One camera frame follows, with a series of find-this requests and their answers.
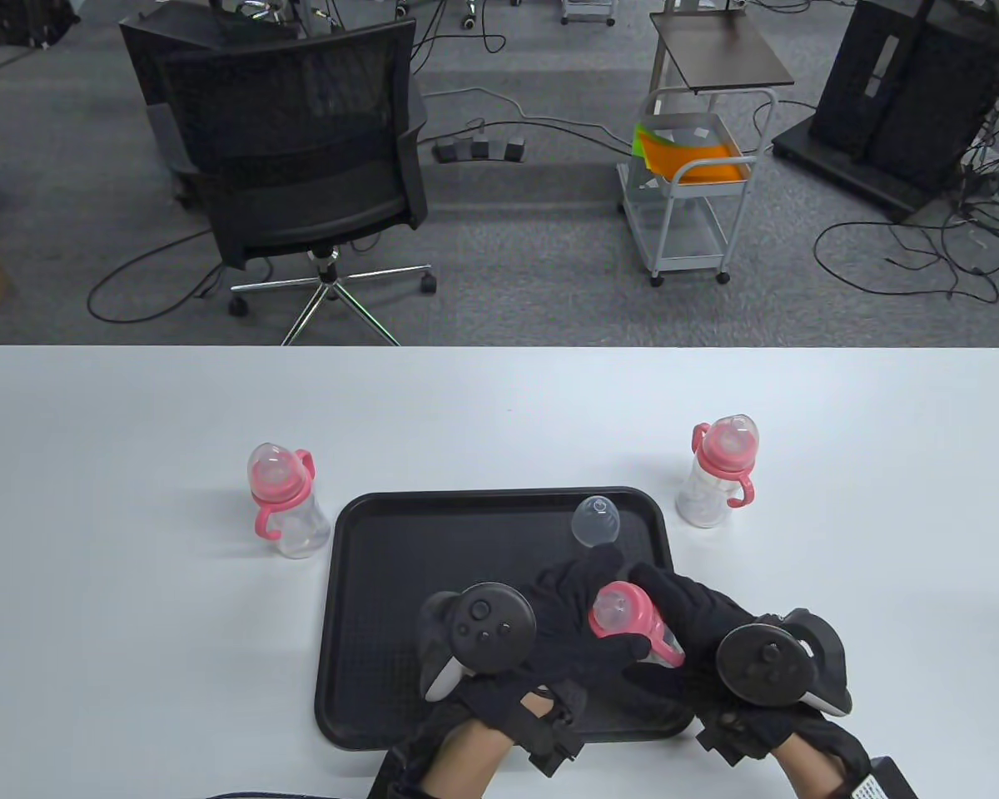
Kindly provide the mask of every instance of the vr controller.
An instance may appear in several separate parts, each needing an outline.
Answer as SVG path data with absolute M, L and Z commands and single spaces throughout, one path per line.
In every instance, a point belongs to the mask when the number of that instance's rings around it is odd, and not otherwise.
M 537 617 L 521 593 L 503 583 L 440 591 L 419 611 L 416 643 L 427 702 L 449 696 L 463 677 L 499 674 L 529 657 Z

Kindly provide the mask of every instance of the hand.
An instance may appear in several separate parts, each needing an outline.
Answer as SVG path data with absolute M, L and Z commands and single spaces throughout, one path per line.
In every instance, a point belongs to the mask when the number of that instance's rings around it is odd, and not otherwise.
M 591 687 L 648 656 L 651 643 L 643 635 L 599 638 L 588 624 L 596 594 L 618 578 L 621 567 L 621 552 L 604 544 L 583 559 L 545 569 L 520 589 L 537 617 L 536 643 L 524 668 L 540 684 L 573 680 Z
M 518 668 L 491 677 L 463 680 L 455 696 L 489 727 L 502 727 L 507 716 L 527 692 L 544 686 L 559 693 L 567 709 L 565 686 L 594 685 L 621 673 L 646 658 L 651 643 L 640 635 L 598 638 L 588 625 L 595 596 L 613 582 L 622 566 L 622 555 L 611 544 L 594 547 L 586 557 L 545 569 L 529 586 L 519 590 L 537 618 L 533 650 Z
M 645 663 L 629 669 L 626 677 L 652 693 L 687 705 L 701 719 L 712 707 L 738 702 L 721 682 L 715 658 L 724 637 L 754 621 L 754 616 L 723 593 L 647 563 L 633 567 L 629 581 L 651 597 L 685 651 L 685 663 L 672 670 Z
M 801 703 L 755 707 L 725 687 L 716 663 L 718 644 L 733 629 L 754 621 L 751 613 L 724 593 L 646 563 L 633 567 L 629 581 L 647 591 L 685 650 L 685 663 L 678 669 L 638 663 L 626 669 L 625 677 L 687 705 L 705 727 L 700 741 L 706 748 L 718 749 L 735 765 L 743 756 L 766 757 L 797 733 L 820 752 L 838 757 L 849 779 L 869 773 L 861 743 L 815 709 Z

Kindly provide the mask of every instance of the chair base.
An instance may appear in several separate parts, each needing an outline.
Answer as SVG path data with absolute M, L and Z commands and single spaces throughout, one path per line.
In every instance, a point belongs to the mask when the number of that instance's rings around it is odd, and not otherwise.
M 358 275 L 340 276 L 336 273 L 336 262 L 340 258 L 340 251 L 333 247 L 332 252 L 325 258 L 318 258 L 311 255 L 311 259 L 316 263 L 318 269 L 317 277 L 303 277 L 293 280 L 271 280 L 265 283 L 244 283 L 244 285 L 234 285 L 230 288 L 233 293 L 233 300 L 230 301 L 230 312 L 233 315 L 244 315 L 247 312 L 247 305 L 244 304 L 241 294 L 251 292 L 261 292 L 261 290 L 276 290 L 301 288 L 302 286 L 314 286 L 314 293 L 306 303 L 299 316 L 296 317 L 293 326 L 289 328 L 286 337 L 282 340 L 281 346 L 289 346 L 299 338 L 301 332 L 305 330 L 311 317 L 314 316 L 323 304 L 323 300 L 340 300 L 348 308 L 355 312 L 359 319 L 362 319 L 369 327 L 380 335 L 386 342 L 393 346 L 400 346 L 396 336 L 385 329 L 385 325 L 374 319 L 374 316 L 367 311 L 363 305 L 355 299 L 349 290 L 344 287 L 345 283 L 362 282 L 364 280 L 375 280 L 382 277 L 393 277 L 396 275 L 422 275 L 422 292 L 424 294 L 434 294 L 436 291 L 436 278 L 432 274 L 432 265 L 428 263 L 419 266 L 401 266 L 394 270 L 362 271 Z

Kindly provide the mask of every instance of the metal cart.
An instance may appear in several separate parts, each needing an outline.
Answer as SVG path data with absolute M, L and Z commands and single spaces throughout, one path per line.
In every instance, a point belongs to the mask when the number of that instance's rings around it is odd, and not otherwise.
M 629 228 L 633 230 L 640 258 L 651 273 L 651 285 L 663 284 L 664 271 L 716 270 L 717 281 L 728 283 L 728 259 L 736 244 L 748 196 L 758 174 L 758 159 L 763 153 L 766 131 L 770 129 L 773 112 L 777 109 L 777 93 L 771 88 L 739 88 L 699 92 L 708 96 L 708 110 L 701 113 L 655 114 L 656 101 L 663 94 L 687 94 L 686 87 L 666 87 L 650 92 L 641 103 L 638 122 L 657 136 L 671 141 L 687 141 L 687 137 L 702 138 L 739 153 L 732 134 L 718 114 L 713 113 L 717 97 L 736 94 L 762 94 L 769 102 L 769 114 L 759 133 L 758 144 L 746 155 L 713 157 L 690 161 L 679 168 L 668 181 L 648 170 L 640 156 L 630 156 L 628 163 L 618 164 L 622 182 L 622 201 Z M 727 182 L 682 182 L 686 175 L 705 167 L 735 166 L 737 180 Z M 739 205 L 733 224 L 723 231 L 710 205 L 710 199 L 738 197 Z
M 563 0 L 563 24 L 569 24 L 569 17 L 582 18 L 586 22 L 592 17 L 603 17 L 607 27 L 613 27 L 618 21 L 617 15 L 618 0 Z

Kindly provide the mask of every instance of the gray carpet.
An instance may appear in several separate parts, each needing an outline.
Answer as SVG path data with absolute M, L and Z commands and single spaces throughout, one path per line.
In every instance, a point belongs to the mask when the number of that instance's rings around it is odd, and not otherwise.
M 458 32 L 455 5 L 444 32 Z M 507 35 L 506 49 L 490 56 L 479 39 L 436 42 L 420 83 L 425 92 L 491 87 L 519 98 L 529 113 L 605 122 L 625 136 L 648 84 L 648 12 L 659 5 L 622 0 L 617 27 L 563 27 L 558 0 L 517 8 L 493 0 L 485 23 L 488 32 Z M 257 295 L 245 319 L 226 314 L 221 292 L 145 325 L 105 325 L 86 315 L 89 286 L 116 263 L 206 227 L 170 198 L 116 26 L 149 7 L 148 0 L 88 0 L 83 22 L 62 42 L 0 69 L 0 258 L 16 286 L 0 309 L 0 343 L 275 343 L 306 299 L 295 291 Z M 354 26 L 390 15 L 392 3 L 343 0 L 340 10 Z M 850 12 L 817 2 L 797 16 L 761 8 L 752 14 L 797 79 L 782 96 L 815 102 Z M 0 60 L 9 54 L 0 50 Z M 473 117 L 512 117 L 510 107 L 480 94 L 428 106 L 427 134 Z M 723 108 L 742 141 L 751 133 L 750 107 Z M 782 107 L 776 129 L 807 113 Z M 414 281 L 359 289 L 405 344 L 999 346 L 999 304 L 871 296 L 824 274 L 811 257 L 817 233 L 835 221 L 880 217 L 772 157 L 762 167 L 732 282 L 671 276 L 649 288 L 614 209 L 617 156 L 561 133 L 519 132 L 529 140 L 527 163 L 426 165 L 427 223 L 386 232 L 365 255 L 345 252 L 348 270 L 435 264 L 435 297 L 417 294 Z M 987 267 L 997 258 L 999 243 L 990 236 L 953 236 L 956 251 L 979 259 L 971 263 Z M 880 229 L 838 231 L 824 254 L 843 264 L 843 274 L 878 289 L 945 288 L 950 279 L 942 266 L 914 274 L 883 263 L 882 255 L 902 252 Z M 158 256 L 112 283 L 100 310 L 131 316 L 162 308 L 215 262 L 207 238 Z M 309 274 L 300 256 L 276 267 L 279 277 Z M 259 267 L 249 274 L 259 275 Z M 242 277 L 228 275 L 226 284 Z M 972 278 L 967 288 L 984 291 Z M 327 304 L 301 341 L 376 339 L 342 305 Z

